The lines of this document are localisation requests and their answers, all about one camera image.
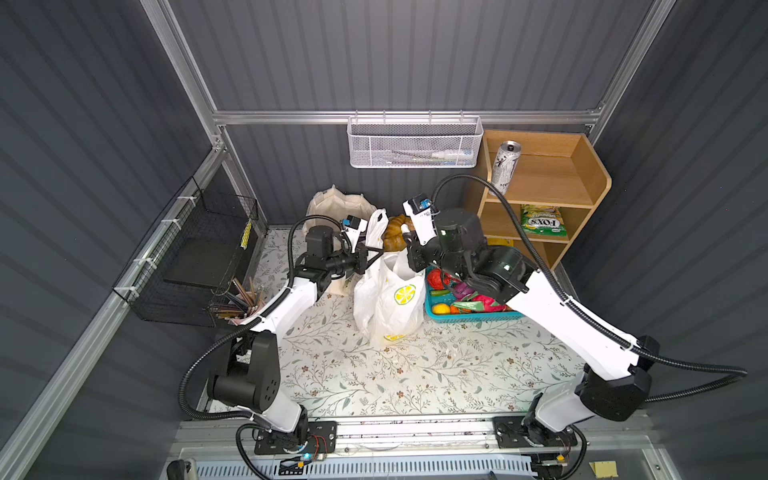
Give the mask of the cream canvas tote bag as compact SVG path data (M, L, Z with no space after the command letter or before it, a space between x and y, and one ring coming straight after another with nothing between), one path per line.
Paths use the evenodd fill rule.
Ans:
M326 215L342 222L348 216L369 220L377 207L370 203L362 194L345 194L335 185L317 192L309 202L307 215ZM358 277L351 274L348 278L334 280L327 293L330 295L348 296L352 293Z

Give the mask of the white plastic grocery bag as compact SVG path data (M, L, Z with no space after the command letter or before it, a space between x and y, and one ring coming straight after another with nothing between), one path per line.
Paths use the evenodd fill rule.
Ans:
M353 317L368 343L384 348L421 327L425 299L425 274L410 268L407 252L383 252L354 287Z

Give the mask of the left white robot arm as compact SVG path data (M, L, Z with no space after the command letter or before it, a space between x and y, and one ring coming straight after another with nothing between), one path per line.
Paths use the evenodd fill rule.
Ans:
M263 308L248 314L234 330L218 338L188 368L177 393L185 415L200 421L245 419L295 443L306 441L306 409L281 388L280 342L333 281L353 273L363 274L370 267L369 249L360 240L367 224L353 216L338 221L311 214L291 227L285 286ZM212 361L207 396L230 406L230 411L203 411L188 400L192 376L207 359Z

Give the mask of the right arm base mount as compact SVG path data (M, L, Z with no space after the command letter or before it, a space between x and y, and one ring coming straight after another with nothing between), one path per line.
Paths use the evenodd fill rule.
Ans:
M521 414L494 416L493 433L499 448L554 448L566 449L578 443L573 431L552 432L536 421L528 423Z

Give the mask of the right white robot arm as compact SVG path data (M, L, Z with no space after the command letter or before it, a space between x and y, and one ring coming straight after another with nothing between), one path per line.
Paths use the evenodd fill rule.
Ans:
M639 408L724 388L745 378L741 367L703 364L660 355L649 336L636 338L582 306L558 283L528 237L522 254L492 246L479 217L466 210L437 210L424 194L403 204L411 223L403 228L412 270L436 267L471 290L537 323L585 362L575 379L538 394L520 432L543 445L576 423L600 417L621 422ZM716 375L716 380L667 394L651 394L654 365Z

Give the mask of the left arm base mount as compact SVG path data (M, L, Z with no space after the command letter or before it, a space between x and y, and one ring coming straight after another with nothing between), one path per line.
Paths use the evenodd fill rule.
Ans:
M339 424L334 421L300 421L291 433L258 431L253 435L256 440L256 455L278 454L330 454L336 449Z

